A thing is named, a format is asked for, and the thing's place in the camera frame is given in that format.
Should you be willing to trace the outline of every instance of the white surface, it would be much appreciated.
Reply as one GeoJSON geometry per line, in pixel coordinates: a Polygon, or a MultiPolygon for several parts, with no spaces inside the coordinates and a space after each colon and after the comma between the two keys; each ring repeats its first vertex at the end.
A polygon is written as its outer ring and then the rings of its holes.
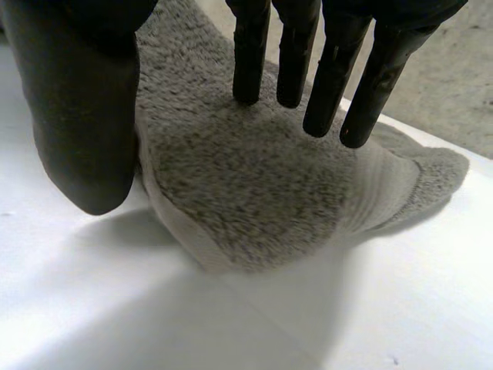
{"type": "Polygon", "coordinates": [[[0,368],[491,370],[491,161],[438,214],[259,275],[205,275],[135,186],[90,217],[43,173],[0,45],[0,368]]]}

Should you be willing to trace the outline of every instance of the gray sock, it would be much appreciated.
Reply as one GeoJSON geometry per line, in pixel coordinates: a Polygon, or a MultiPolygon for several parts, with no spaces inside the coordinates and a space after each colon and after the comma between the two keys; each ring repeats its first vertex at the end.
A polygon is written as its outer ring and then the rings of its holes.
{"type": "Polygon", "coordinates": [[[193,0],[161,1],[138,33],[137,130],[143,179],[160,220],[209,271],[262,271],[344,236],[388,227],[445,202],[468,161],[379,124],[349,150],[344,114],[304,134],[267,63],[260,101],[231,96],[233,46],[193,0]]]}

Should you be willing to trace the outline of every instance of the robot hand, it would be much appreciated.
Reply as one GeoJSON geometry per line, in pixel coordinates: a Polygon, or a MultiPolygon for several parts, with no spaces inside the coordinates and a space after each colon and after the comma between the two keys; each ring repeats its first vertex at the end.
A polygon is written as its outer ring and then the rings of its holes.
{"type": "MultiPolygon", "coordinates": [[[[242,103],[259,99],[269,25],[269,0],[226,0],[236,16],[233,95],[242,103]]],[[[372,18],[374,44],[340,131],[350,148],[371,134],[409,56],[467,0],[323,0],[326,42],[304,117],[304,130],[322,137],[332,120],[372,18]]],[[[320,0],[273,0],[284,24],[280,42],[277,100],[300,103],[320,11],[320,0]]]]}

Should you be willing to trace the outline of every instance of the black rubber finger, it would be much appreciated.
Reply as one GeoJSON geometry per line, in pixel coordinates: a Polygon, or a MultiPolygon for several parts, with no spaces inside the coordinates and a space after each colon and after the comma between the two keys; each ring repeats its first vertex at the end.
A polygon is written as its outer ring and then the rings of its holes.
{"type": "Polygon", "coordinates": [[[46,173],[85,212],[113,210],[128,195],[136,165],[134,36],[105,49],[47,2],[0,6],[46,173]]]}
{"type": "Polygon", "coordinates": [[[330,130],[371,20],[345,12],[324,15],[327,40],[303,121],[304,131],[314,137],[330,130]]]}
{"type": "Polygon", "coordinates": [[[346,147],[357,149],[367,142],[410,55],[436,29],[403,31],[377,22],[370,57],[340,131],[346,147]]]}

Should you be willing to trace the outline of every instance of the gray floor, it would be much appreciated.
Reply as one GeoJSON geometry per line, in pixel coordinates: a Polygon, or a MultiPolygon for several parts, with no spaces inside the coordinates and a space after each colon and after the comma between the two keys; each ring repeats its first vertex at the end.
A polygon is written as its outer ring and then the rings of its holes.
{"type": "MultiPolygon", "coordinates": [[[[233,37],[234,17],[223,0],[198,0],[218,28],[233,37]]],[[[267,58],[277,61],[282,25],[272,14],[267,58]]],[[[493,2],[466,5],[410,59],[384,113],[488,158],[493,158],[493,2]]],[[[345,96],[351,99],[371,50],[368,32],[345,96]]],[[[324,46],[320,22],[309,71],[324,46]]]]}

